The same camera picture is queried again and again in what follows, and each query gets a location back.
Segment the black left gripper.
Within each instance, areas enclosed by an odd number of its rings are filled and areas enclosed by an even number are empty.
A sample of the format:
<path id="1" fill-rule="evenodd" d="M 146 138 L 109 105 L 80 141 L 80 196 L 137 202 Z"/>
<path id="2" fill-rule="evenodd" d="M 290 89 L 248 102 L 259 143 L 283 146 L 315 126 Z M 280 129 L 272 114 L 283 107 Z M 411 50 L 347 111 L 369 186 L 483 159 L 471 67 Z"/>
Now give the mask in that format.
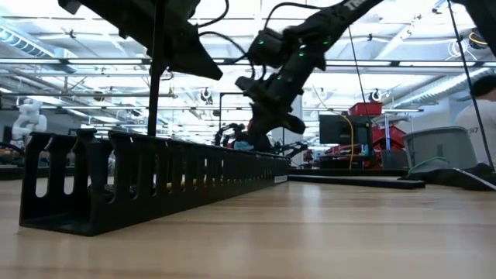
<path id="1" fill-rule="evenodd" d="M 119 31 L 121 37 L 151 39 L 157 25 L 164 28 L 160 75 L 180 72 L 218 80 L 223 76 L 188 21 L 201 0 L 57 0 L 74 15 L 80 7 L 90 9 Z"/>

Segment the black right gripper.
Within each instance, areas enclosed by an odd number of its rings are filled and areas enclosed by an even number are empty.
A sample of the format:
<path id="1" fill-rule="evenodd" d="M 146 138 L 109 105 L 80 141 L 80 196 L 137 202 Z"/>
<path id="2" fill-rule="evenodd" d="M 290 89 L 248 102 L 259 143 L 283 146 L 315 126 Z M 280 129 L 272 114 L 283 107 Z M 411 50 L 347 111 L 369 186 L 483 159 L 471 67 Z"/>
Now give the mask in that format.
<path id="1" fill-rule="evenodd" d="M 257 152 L 273 152 L 267 134 L 276 127 L 277 119 L 260 115 L 282 115 L 281 126 L 302 135 L 305 123 L 289 114 L 291 103 L 303 93 L 303 85 L 318 68 L 326 68 L 326 36 L 284 37 L 283 64 L 266 80 L 238 77 L 235 85 L 252 99 L 253 116 L 248 125 L 248 142 Z"/>

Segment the black zip tie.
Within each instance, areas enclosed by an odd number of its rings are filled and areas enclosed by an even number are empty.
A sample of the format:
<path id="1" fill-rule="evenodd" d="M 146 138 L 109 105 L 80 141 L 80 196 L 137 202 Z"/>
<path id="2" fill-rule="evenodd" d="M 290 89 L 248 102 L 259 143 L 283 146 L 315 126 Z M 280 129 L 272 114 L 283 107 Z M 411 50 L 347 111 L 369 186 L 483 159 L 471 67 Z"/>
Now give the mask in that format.
<path id="1" fill-rule="evenodd" d="M 155 136 L 157 130 L 157 107 L 160 90 L 160 76 L 163 73 L 162 60 L 164 50 L 164 19 L 167 3 L 168 0 L 156 0 L 150 73 L 149 118 L 147 126 L 148 136 Z"/>

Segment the black raceway lid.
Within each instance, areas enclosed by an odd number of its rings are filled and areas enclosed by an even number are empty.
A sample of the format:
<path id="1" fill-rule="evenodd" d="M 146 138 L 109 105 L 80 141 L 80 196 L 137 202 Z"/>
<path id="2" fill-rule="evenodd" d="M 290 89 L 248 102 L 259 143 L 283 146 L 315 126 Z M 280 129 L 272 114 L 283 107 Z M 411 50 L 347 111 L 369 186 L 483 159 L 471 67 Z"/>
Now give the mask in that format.
<path id="1" fill-rule="evenodd" d="M 372 179 L 361 177 L 332 177 L 318 175 L 297 175 L 289 174 L 289 181 L 305 182 L 305 183 L 320 183 L 320 184 L 338 184 L 349 186 L 361 186 L 370 188 L 390 188 L 398 190 L 415 190 L 425 188 L 424 181 L 406 181 L 398 179 Z"/>

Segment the black slotted cable raceway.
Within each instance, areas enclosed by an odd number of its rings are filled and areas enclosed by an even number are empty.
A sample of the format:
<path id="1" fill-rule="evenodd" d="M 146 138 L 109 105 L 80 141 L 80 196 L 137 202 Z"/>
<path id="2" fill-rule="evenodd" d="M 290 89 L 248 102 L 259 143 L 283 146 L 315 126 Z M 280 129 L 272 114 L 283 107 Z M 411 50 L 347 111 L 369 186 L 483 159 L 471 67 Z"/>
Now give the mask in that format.
<path id="1" fill-rule="evenodd" d="M 97 236 L 284 182 L 288 165 L 272 153 L 119 131 L 34 132 L 19 224 Z"/>

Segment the black monitor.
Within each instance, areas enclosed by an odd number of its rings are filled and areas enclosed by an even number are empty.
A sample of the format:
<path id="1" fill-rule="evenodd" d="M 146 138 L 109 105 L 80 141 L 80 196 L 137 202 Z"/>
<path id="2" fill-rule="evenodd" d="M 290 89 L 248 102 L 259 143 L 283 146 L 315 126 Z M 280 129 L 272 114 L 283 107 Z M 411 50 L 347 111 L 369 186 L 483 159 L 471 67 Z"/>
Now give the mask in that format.
<path id="1" fill-rule="evenodd" d="M 368 145 L 372 143 L 370 121 L 359 115 L 320 115 L 319 142 Z"/>

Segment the red storage bin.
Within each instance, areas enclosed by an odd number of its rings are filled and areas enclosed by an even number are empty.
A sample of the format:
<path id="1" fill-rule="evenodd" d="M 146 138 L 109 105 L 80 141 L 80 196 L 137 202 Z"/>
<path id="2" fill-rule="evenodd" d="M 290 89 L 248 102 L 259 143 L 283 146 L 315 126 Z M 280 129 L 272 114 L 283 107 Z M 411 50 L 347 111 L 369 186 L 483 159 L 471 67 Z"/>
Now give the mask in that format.
<path id="1" fill-rule="evenodd" d="M 378 116 L 382 113 L 381 102 L 357 102 L 349 109 L 350 115 Z"/>
<path id="2" fill-rule="evenodd" d="M 403 142 L 403 135 L 405 132 L 396 126 L 390 126 L 388 134 L 386 134 L 385 128 L 380 129 L 377 126 L 372 128 L 373 146 L 375 150 L 386 150 L 387 140 L 389 140 L 389 146 L 391 150 L 402 150 L 405 148 Z"/>

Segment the long ceiling light bar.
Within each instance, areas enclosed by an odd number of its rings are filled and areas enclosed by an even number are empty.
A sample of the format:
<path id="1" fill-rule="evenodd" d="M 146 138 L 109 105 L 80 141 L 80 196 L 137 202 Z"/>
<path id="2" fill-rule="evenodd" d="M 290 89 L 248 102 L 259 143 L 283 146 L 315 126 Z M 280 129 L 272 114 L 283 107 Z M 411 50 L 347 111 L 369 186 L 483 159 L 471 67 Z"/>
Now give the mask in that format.
<path id="1" fill-rule="evenodd" d="M 90 58 L 4 58 L 0 57 L 0 64 L 42 64 L 42 65 L 151 65 L 151 59 L 112 59 L 112 58 L 102 58 L 102 59 L 90 59 Z M 413 60 L 413 61 L 403 61 L 403 60 L 327 60 L 326 65 L 330 67 L 345 67 L 345 66 L 355 66 L 359 67 L 462 67 L 467 65 L 468 67 L 489 67 L 496 68 L 496 61 L 468 61 L 466 63 L 462 61 L 455 60 Z"/>

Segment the grey white office chair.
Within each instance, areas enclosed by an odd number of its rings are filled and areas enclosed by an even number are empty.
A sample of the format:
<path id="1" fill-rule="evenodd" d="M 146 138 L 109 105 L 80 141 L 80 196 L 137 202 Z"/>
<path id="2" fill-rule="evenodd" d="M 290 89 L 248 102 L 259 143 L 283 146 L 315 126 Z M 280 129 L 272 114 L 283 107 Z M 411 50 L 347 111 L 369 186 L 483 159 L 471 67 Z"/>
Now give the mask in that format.
<path id="1" fill-rule="evenodd" d="M 410 171 L 428 166 L 467 169 L 477 165 L 469 133 L 462 127 L 424 129 L 405 134 L 402 139 Z"/>

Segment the person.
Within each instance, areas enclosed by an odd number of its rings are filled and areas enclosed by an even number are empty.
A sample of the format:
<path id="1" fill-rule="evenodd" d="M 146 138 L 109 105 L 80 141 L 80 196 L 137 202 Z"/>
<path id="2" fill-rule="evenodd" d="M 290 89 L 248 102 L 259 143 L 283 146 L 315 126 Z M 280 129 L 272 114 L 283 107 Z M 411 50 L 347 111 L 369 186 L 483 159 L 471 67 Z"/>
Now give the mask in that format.
<path id="1" fill-rule="evenodd" d="M 496 74 L 477 79 L 470 96 L 476 104 L 464 108 L 455 124 L 468 132 L 477 162 L 496 166 Z"/>

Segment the black aluminium frame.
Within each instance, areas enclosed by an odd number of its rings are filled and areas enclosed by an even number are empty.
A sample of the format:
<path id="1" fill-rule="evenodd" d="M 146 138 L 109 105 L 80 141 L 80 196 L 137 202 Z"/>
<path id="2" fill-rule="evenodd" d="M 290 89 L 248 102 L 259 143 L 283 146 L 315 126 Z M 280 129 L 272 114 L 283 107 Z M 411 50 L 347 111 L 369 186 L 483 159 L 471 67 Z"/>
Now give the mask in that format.
<path id="1" fill-rule="evenodd" d="M 390 169 L 295 169 L 291 168 L 290 175 L 315 175 L 315 176 L 361 176 L 361 177 L 403 177 L 407 170 Z M 0 167 L 0 181 L 22 180 L 24 169 L 21 167 Z"/>

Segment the silver ventilation duct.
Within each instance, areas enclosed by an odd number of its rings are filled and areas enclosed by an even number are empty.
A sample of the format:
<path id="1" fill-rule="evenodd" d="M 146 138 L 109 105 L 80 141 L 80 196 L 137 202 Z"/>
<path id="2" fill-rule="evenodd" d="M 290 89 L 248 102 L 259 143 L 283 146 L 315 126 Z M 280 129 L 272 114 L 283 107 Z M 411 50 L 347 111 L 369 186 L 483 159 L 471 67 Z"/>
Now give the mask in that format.
<path id="1" fill-rule="evenodd" d="M 9 45 L 11 47 L 14 47 L 17 50 L 20 50 L 23 53 L 29 54 L 30 56 L 33 57 L 38 57 L 38 58 L 53 57 L 53 53 L 51 53 L 46 48 L 43 48 L 40 45 L 27 40 L 27 38 L 21 36 L 20 34 L 4 26 L 0 26 L 0 42 Z"/>
<path id="2" fill-rule="evenodd" d="M 434 102 L 439 98 L 450 96 L 459 91 L 467 90 L 469 87 L 466 74 L 457 76 L 446 76 L 427 84 L 419 89 L 415 89 L 407 95 L 395 99 L 387 104 L 387 109 L 403 109 L 413 105 L 424 105 Z"/>

